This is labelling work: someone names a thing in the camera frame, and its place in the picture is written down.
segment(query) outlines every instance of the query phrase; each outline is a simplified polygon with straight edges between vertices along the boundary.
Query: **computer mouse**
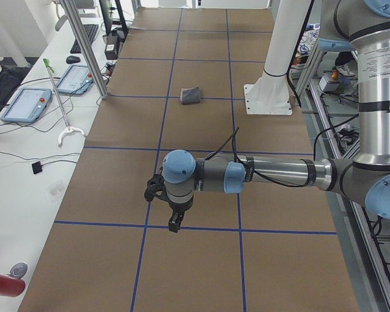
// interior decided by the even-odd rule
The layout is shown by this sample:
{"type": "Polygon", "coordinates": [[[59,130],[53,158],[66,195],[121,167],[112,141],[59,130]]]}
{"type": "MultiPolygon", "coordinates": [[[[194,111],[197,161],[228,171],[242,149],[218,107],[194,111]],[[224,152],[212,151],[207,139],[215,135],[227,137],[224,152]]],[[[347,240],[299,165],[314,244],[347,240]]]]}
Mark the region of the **computer mouse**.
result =
{"type": "Polygon", "coordinates": [[[80,61],[81,61],[81,59],[79,57],[76,57],[75,55],[70,55],[66,58],[67,64],[78,63],[80,61]]]}

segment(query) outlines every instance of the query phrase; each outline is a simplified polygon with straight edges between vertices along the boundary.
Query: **small black box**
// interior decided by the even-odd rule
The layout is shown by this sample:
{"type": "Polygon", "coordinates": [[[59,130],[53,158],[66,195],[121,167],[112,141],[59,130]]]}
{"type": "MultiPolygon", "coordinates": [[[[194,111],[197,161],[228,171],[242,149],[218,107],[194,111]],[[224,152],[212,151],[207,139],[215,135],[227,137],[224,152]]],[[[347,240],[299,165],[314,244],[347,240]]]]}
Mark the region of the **small black box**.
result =
{"type": "Polygon", "coordinates": [[[111,34],[107,37],[105,44],[105,57],[107,60],[116,60],[118,58],[118,50],[120,48],[120,41],[118,36],[111,34]]]}

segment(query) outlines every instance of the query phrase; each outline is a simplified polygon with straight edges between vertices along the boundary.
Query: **green handle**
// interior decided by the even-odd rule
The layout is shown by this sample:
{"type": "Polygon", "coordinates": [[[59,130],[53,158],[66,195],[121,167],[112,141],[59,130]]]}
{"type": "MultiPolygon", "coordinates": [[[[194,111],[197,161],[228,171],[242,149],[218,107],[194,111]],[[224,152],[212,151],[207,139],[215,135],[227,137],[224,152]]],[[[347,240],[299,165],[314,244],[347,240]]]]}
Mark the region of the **green handle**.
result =
{"type": "Polygon", "coordinates": [[[53,73],[55,72],[51,65],[49,64],[49,60],[44,58],[45,67],[49,68],[53,73]]]}

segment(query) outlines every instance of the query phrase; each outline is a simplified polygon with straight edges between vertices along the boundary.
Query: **blue tape line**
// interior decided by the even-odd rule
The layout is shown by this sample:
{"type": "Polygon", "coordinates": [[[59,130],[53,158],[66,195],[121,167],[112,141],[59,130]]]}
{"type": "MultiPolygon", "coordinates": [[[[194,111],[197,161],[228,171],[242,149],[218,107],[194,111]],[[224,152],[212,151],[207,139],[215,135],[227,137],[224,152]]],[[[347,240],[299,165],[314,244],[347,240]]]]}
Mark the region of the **blue tape line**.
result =
{"type": "MultiPolygon", "coordinates": [[[[140,58],[140,57],[119,57],[119,60],[173,60],[172,58],[140,58]]],[[[180,60],[183,62],[228,62],[228,60],[202,60],[198,58],[175,58],[175,60],[180,60]]],[[[265,63],[262,60],[230,60],[232,63],[265,63]]]]}
{"type": "MultiPolygon", "coordinates": [[[[114,97],[114,98],[137,98],[137,99],[144,99],[144,98],[148,98],[148,99],[166,99],[166,98],[170,98],[170,99],[179,99],[179,96],[121,96],[119,94],[111,94],[110,96],[114,97]]],[[[201,97],[201,99],[221,99],[221,100],[227,100],[227,101],[230,101],[232,100],[230,97],[201,97]]],[[[234,101],[244,101],[244,99],[239,99],[239,98],[234,98],[233,99],[234,101]]]]}
{"type": "Polygon", "coordinates": [[[138,263],[137,263],[137,270],[136,270],[135,286],[133,288],[133,297],[131,299],[130,312],[133,312],[133,310],[135,308],[137,287],[138,287],[138,278],[140,277],[140,269],[142,267],[142,260],[143,260],[144,243],[146,241],[146,233],[148,231],[147,224],[149,222],[150,204],[151,203],[148,204],[148,210],[146,211],[146,221],[144,222],[142,244],[140,245],[140,253],[138,255],[138,263]]]}
{"type": "Polygon", "coordinates": [[[289,231],[279,229],[243,229],[245,233],[299,234],[299,235],[336,235],[332,231],[289,231]]]}
{"type": "MultiPolygon", "coordinates": [[[[166,112],[167,112],[167,110],[168,110],[168,101],[169,101],[170,89],[171,89],[171,84],[172,84],[172,76],[173,76],[173,72],[174,72],[174,64],[175,64],[175,57],[176,57],[176,50],[177,50],[177,42],[178,42],[178,39],[179,39],[179,30],[180,30],[180,28],[181,28],[182,15],[183,15],[183,9],[181,9],[181,14],[180,14],[180,16],[179,16],[179,26],[178,26],[178,28],[177,28],[177,34],[176,34],[174,59],[173,59],[173,61],[172,61],[172,67],[171,67],[171,69],[170,69],[168,93],[167,93],[167,95],[166,95],[166,103],[165,103],[165,105],[164,105],[164,112],[163,112],[161,133],[160,133],[160,136],[159,136],[159,144],[158,144],[158,146],[157,146],[157,154],[156,154],[156,160],[155,160],[155,166],[154,166],[153,173],[156,173],[156,167],[157,167],[157,163],[158,163],[158,161],[159,161],[159,154],[160,154],[160,148],[161,148],[162,137],[163,137],[164,121],[165,121],[165,119],[166,119],[166,112]]],[[[139,279],[139,277],[140,277],[140,267],[141,267],[142,260],[143,260],[144,243],[145,243],[145,240],[146,240],[146,233],[147,233],[148,224],[149,224],[150,208],[151,208],[151,203],[149,203],[149,205],[148,205],[148,211],[147,211],[147,214],[146,214],[146,221],[144,222],[144,231],[143,231],[143,238],[142,238],[142,246],[141,246],[141,248],[140,248],[140,255],[139,255],[139,258],[138,258],[138,266],[137,266],[137,272],[136,272],[135,288],[134,288],[134,290],[133,290],[133,299],[132,299],[132,301],[131,301],[130,312],[133,312],[133,311],[134,311],[134,308],[135,308],[135,300],[136,300],[136,295],[137,295],[138,279],[139,279]]]]}
{"type": "MultiPolygon", "coordinates": [[[[235,110],[233,99],[233,79],[231,72],[231,46],[229,41],[229,25],[228,25],[228,10],[226,9],[226,23],[227,23],[227,48],[228,48],[228,70],[229,70],[229,89],[231,94],[231,119],[233,121],[233,131],[235,130],[235,110]]],[[[246,299],[246,282],[245,282],[245,269],[244,269],[244,250],[242,246],[242,222],[241,222],[241,203],[240,194],[237,194],[237,214],[239,218],[239,244],[240,244],[240,270],[241,270],[241,289],[242,289],[242,310],[247,312],[247,299],[246,299]]]]}
{"type": "MultiPolygon", "coordinates": [[[[113,228],[148,228],[148,229],[168,229],[168,226],[144,225],[144,224],[123,224],[123,223],[104,223],[104,222],[80,222],[55,220],[56,224],[67,224],[71,226],[108,226],[113,228]]],[[[214,231],[214,232],[243,232],[243,233],[269,233],[269,234],[298,234],[298,235],[336,235],[334,231],[293,231],[287,229],[237,229],[228,227],[197,227],[183,226],[182,230],[187,231],[214,231]]]]}
{"type": "MultiPolygon", "coordinates": [[[[129,148],[120,146],[84,146],[84,149],[94,150],[131,150],[131,151],[174,151],[172,148],[129,148]]],[[[191,153],[211,153],[212,150],[206,149],[186,149],[191,153]]],[[[233,153],[232,151],[222,151],[222,153],[233,153]]],[[[260,155],[292,155],[292,156],[312,156],[312,153],[287,153],[287,152],[274,152],[274,151],[238,151],[237,153],[245,154],[260,154],[260,155]]]]}
{"type": "Polygon", "coordinates": [[[103,223],[103,222],[80,222],[80,221],[63,221],[55,220],[56,224],[69,224],[73,226],[109,226],[109,227],[119,227],[119,228],[144,228],[143,224],[122,224],[122,223],[103,223]]]}
{"type": "MultiPolygon", "coordinates": [[[[139,29],[139,28],[130,28],[131,31],[170,31],[170,32],[177,32],[174,29],[139,29]]],[[[203,30],[191,30],[191,31],[184,31],[184,30],[178,30],[182,33],[250,33],[250,34],[271,34],[273,31],[203,31],[203,30]]]]}

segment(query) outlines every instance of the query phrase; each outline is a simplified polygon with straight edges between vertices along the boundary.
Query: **keyboard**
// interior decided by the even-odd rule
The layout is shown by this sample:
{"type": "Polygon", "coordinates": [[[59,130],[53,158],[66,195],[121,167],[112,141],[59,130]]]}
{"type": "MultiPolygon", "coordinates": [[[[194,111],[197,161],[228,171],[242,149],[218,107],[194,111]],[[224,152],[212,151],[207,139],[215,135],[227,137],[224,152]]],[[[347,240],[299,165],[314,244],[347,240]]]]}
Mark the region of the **keyboard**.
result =
{"type": "MultiPolygon", "coordinates": [[[[90,44],[94,41],[97,32],[98,32],[98,24],[84,24],[85,33],[90,41],[90,44]]],[[[81,53],[81,48],[79,47],[78,41],[75,39],[75,42],[72,45],[71,54],[81,53]]]]}

